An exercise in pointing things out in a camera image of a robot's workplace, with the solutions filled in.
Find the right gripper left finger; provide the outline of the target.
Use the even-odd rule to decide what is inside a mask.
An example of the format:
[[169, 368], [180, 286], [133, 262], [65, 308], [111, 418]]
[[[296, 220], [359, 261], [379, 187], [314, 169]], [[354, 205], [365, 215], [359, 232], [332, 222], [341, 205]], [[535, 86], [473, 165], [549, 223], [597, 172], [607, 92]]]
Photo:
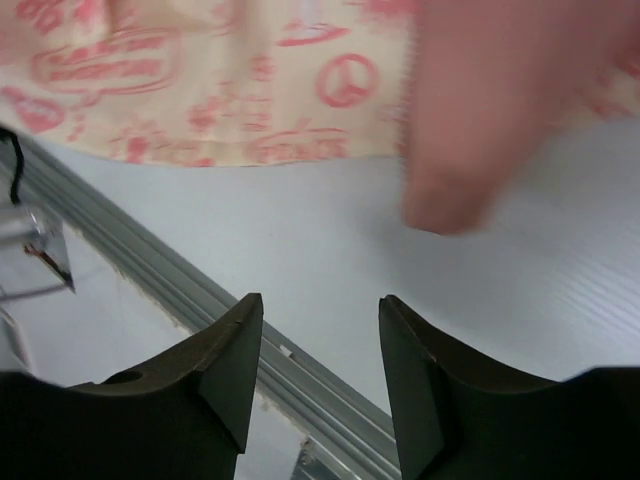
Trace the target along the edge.
[[5, 479], [230, 479], [247, 445], [263, 303], [100, 384], [1, 376]]

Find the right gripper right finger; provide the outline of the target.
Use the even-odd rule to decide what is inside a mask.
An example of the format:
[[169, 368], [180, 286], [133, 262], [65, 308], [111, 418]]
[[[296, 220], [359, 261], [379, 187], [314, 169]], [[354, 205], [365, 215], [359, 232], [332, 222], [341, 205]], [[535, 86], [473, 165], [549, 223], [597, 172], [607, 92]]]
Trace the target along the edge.
[[393, 428], [405, 479], [635, 479], [639, 371], [598, 367], [555, 382], [503, 364], [379, 303]]

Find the aluminium front rail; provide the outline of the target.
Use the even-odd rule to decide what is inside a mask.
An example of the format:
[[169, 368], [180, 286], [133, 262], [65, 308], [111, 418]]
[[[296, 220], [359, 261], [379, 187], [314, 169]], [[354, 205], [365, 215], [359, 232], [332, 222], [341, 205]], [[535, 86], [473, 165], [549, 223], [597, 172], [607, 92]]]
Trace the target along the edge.
[[232, 476], [262, 396], [301, 429], [295, 450], [308, 479], [396, 479], [390, 417], [263, 320], [257, 294], [235, 299], [38, 146], [10, 141], [1, 176], [80, 230], [191, 336], [129, 368], [109, 388], [130, 396], [175, 394], [194, 413], [162, 446], [185, 448], [188, 477]]

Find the pink hooded zip jacket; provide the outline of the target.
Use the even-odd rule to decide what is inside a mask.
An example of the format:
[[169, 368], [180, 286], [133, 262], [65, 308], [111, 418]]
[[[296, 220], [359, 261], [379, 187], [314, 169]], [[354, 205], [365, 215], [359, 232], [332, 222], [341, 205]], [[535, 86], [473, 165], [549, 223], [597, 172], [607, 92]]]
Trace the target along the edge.
[[1, 130], [127, 164], [406, 162], [475, 229], [557, 130], [639, 112], [635, 1], [5, 1]]

